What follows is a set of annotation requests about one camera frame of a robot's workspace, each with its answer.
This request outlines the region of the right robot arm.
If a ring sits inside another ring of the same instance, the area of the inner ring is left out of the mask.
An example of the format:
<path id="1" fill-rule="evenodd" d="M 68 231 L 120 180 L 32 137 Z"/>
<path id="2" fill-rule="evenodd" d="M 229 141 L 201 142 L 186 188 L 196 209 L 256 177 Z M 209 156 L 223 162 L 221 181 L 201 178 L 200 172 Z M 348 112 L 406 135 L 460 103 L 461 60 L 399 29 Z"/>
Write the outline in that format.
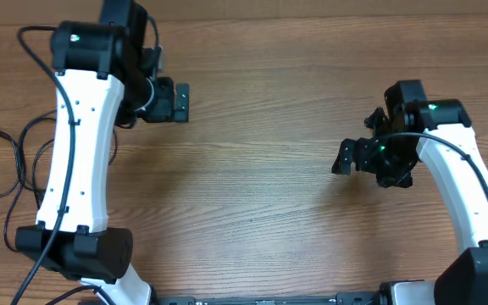
<path id="1" fill-rule="evenodd" d="M 384 282 L 377 292 L 335 297 L 338 304 L 488 304 L 488 169 L 472 121 L 457 99 L 430 101 L 420 80 L 400 80 L 364 125 L 369 138 L 341 142 L 331 171 L 375 175 L 383 188 L 409 188 L 422 162 L 451 217 L 459 255 L 432 281 Z"/>

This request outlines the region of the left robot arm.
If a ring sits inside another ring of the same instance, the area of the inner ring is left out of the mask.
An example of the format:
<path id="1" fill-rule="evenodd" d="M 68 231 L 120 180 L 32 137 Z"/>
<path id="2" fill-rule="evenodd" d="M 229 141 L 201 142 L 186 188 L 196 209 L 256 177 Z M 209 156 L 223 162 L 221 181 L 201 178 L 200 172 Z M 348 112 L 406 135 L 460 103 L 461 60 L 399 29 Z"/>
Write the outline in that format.
<path id="1" fill-rule="evenodd" d="M 131 265 L 130 230 L 108 223 L 107 176 L 115 127 L 185 123 L 190 87 L 159 75 L 162 49 L 146 47 L 154 19 L 138 3 L 103 4 L 96 23 L 53 28 L 56 127 L 47 189 L 36 222 L 16 231 L 17 250 L 94 291 L 107 304 L 155 304 L 157 293 Z"/>

